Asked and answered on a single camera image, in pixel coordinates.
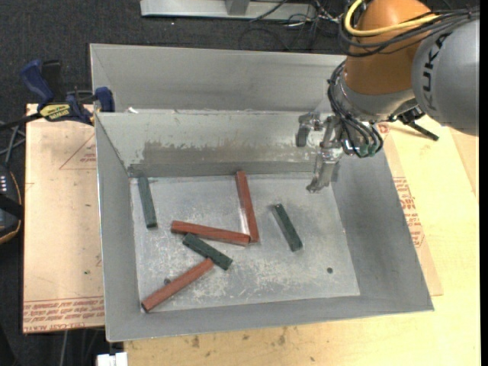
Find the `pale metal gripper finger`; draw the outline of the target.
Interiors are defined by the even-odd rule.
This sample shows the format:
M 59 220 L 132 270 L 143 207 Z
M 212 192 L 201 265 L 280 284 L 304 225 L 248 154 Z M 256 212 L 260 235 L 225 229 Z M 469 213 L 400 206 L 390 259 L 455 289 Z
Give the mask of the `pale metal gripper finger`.
M 307 190 L 310 193 L 321 191 L 330 184 L 330 161 L 326 153 L 318 152 L 314 167 L 313 177 Z
M 323 180 L 325 184 L 329 184 L 333 177 L 333 172 L 341 159 L 338 152 L 327 152 L 323 156 Z

